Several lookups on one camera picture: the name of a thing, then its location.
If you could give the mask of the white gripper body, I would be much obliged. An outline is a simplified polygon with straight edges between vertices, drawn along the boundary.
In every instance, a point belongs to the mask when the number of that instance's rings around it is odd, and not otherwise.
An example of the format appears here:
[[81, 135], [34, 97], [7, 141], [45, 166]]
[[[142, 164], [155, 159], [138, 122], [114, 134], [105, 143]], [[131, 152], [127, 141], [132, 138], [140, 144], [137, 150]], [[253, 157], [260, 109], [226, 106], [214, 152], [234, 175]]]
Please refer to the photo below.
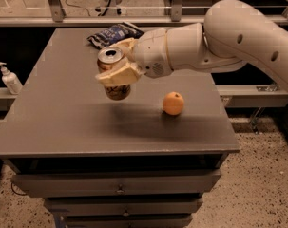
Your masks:
[[133, 48], [133, 57], [149, 78], [169, 76], [173, 72], [168, 61], [164, 28], [148, 31], [141, 36]]

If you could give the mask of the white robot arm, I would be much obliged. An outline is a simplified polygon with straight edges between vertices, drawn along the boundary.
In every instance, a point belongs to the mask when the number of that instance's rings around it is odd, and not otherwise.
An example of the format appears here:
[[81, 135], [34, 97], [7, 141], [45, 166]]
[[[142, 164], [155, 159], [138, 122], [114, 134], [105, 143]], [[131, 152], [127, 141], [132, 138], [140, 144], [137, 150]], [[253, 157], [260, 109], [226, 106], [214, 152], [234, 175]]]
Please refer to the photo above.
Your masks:
[[235, 71], [250, 64], [288, 92], [288, 31], [250, 5], [221, 0], [203, 23], [158, 28], [98, 53], [109, 67], [96, 75], [105, 87], [131, 85], [141, 76], [159, 78], [175, 70]]

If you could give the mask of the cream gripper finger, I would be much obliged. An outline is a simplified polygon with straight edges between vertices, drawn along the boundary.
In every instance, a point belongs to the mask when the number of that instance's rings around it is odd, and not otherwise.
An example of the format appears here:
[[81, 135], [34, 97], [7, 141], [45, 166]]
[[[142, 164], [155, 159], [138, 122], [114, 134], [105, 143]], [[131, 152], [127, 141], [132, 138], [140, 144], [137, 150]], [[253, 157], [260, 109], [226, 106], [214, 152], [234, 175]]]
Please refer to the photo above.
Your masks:
[[96, 80], [105, 87], [126, 86], [136, 83], [144, 71], [135, 63], [124, 57], [114, 64], [98, 63], [99, 73]]
[[138, 40], [135, 38], [126, 38], [122, 41], [112, 44], [112, 46], [115, 48], [119, 48], [123, 52], [124, 57], [127, 57], [130, 61], [133, 61], [133, 48], [137, 44], [137, 42]]

